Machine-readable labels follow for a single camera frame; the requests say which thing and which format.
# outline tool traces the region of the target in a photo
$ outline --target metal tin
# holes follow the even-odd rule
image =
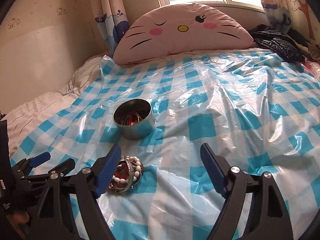
[[[141,122],[133,125],[121,125],[123,119],[132,111],[136,111],[146,117]],[[146,137],[156,126],[156,119],[153,117],[150,103],[140,98],[126,101],[120,105],[113,113],[113,121],[123,137],[129,140],[138,140]]]

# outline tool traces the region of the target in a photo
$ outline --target whale print curtain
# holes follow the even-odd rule
[[[122,0],[91,0],[92,12],[110,56],[129,29]]]
[[[262,7],[271,26],[283,33],[292,27],[292,19],[287,0],[261,0]]]

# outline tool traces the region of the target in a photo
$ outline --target pink cheek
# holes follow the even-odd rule
[[[215,29],[218,28],[218,26],[214,23],[204,23],[203,27],[207,28],[207,29]]]
[[[161,29],[161,28],[151,29],[151,30],[149,31],[149,33],[150,33],[151,35],[154,35],[154,36],[160,35],[160,34],[162,34],[162,32],[163,32],[163,29]]]

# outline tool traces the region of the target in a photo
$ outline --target silver bolt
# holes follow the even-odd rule
[[[270,179],[272,177],[272,174],[270,172],[265,172],[263,174],[267,179]]]
[[[231,167],[231,171],[232,171],[233,173],[239,173],[239,172],[240,172],[240,168],[237,167],[237,166],[233,166],[233,167]]]
[[[88,174],[88,173],[90,173],[91,172],[91,169],[90,168],[84,168],[83,170],[82,170],[82,173],[83,174]]]
[[[50,176],[51,179],[56,179],[57,177],[59,177],[59,175],[57,173],[53,173]]]

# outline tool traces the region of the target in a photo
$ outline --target pillow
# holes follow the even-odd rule
[[[174,4],[146,13],[123,36],[118,65],[193,50],[248,49],[253,39],[239,23],[207,5]]]

